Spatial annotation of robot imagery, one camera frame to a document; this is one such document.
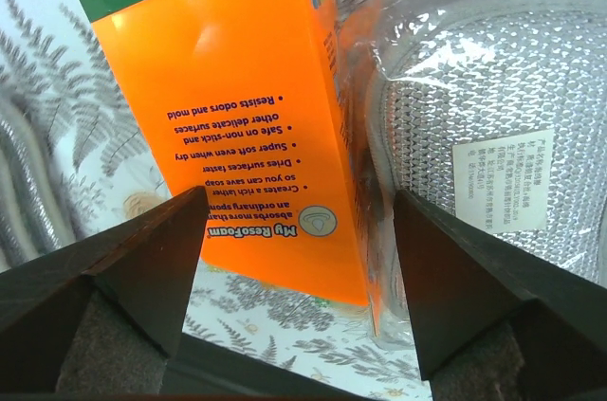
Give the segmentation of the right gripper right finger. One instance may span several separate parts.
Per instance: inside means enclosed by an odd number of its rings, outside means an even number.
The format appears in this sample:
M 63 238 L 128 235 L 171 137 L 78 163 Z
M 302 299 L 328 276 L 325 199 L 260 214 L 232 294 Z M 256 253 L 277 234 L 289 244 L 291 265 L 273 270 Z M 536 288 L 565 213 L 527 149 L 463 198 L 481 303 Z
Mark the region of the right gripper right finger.
M 603 394 L 606 291 L 449 215 L 395 196 L 419 371 L 435 394 Z

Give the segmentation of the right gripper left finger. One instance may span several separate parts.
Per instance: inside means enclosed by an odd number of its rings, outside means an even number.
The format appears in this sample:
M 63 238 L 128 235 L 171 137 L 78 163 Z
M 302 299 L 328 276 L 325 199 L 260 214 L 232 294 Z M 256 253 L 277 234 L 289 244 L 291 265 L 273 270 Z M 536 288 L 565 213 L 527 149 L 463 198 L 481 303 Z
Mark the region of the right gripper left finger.
M 195 187 L 1 276 L 4 393 L 160 391 L 205 234 Z

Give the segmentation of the silver mesh scrubber pack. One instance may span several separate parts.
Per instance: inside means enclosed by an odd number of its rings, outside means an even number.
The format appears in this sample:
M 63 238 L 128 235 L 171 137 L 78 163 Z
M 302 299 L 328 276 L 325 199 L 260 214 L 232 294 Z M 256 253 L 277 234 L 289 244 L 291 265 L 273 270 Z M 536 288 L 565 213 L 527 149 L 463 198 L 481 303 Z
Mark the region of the silver mesh scrubber pack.
M 338 7 L 376 343 L 413 347 L 399 191 L 604 285 L 606 0 Z

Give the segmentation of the orange green sponge pack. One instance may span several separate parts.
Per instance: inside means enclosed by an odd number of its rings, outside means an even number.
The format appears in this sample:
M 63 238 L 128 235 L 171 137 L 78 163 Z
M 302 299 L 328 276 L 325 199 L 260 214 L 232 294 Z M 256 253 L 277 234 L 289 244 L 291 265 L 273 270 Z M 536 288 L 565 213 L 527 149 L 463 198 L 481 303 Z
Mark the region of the orange green sponge pack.
M 203 260 L 365 304 L 336 0 L 80 2 L 169 190 L 207 192 Z

